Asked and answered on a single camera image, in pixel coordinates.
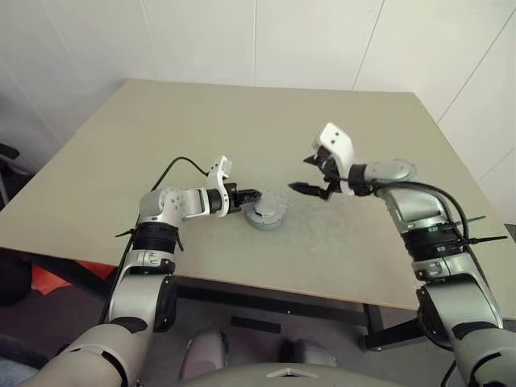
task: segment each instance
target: beige table top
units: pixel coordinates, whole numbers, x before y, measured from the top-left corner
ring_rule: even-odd
[[[138,202],[175,156],[206,167],[233,161],[241,189],[285,192],[277,231],[258,231],[243,213],[184,223],[177,273],[319,297],[415,308],[418,282],[384,203],[295,193],[292,181],[322,184],[302,163],[327,122],[352,138],[362,161],[400,157],[452,193],[472,236],[506,235],[500,219],[413,94],[270,89],[128,81],[0,213],[0,246],[117,265]],[[203,186],[178,163],[164,184]],[[516,245],[474,247],[506,317],[516,316]]]

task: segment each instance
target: floor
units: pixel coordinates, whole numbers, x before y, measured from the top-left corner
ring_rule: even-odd
[[[516,238],[516,227],[511,227],[510,231]],[[347,304],[347,307],[359,306]],[[58,289],[45,297],[33,291],[15,306],[0,308],[0,334],[21,339],[52,357],[63,344],[93,326],[101,308],[101,300],[75,287]],[[280,323],[282,331],[273,334],[232,327],[232,316]],[[388,327],[412,318],[414,312],[382,308],[382,316]],[[452,354],[429,342],[364,353],[356,345],[364,328],[318,318],[180,299],[176,324],[171,331],[156,336],[144,366],[142,382],[147,387],[176,385],[186,344],[192,335],[205,327],[217,327],[227,334],[232,365],[275,361],[285,338],[314,339],[336,357],[340,367],[401,385],[439,385],[452,362]],[[510,329],[514,328],[516,324],[511,324]],[[454,380],[451,385],[462,384]]]

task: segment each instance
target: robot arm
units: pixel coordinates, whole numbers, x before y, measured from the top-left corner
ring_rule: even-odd
[[[221,156],[210,167],[206,188],[164,188],[142,197],[108,323],[87,330],[22,386],[136,384],[154,332],[168,330],[176,317],[173,253],[176,245],[182,250],[182,221],[210,214],[223,217],[260,198],[254,189],[238,191],[236,183],[224,184],[230,170],[231,162]]]
[[[404,160],[355,164],[352,142],[328,123],[305,162],[316,165],[326,189],[293,183],[300,193],[328,200],[334,192],[384,200],[412,256],[420,323],[429,339],[450,347],[466,383],[516,383],[516,335],[504,331],[501,312],[469,244],[451,219],[444,191],[414,182],[415,165]]]

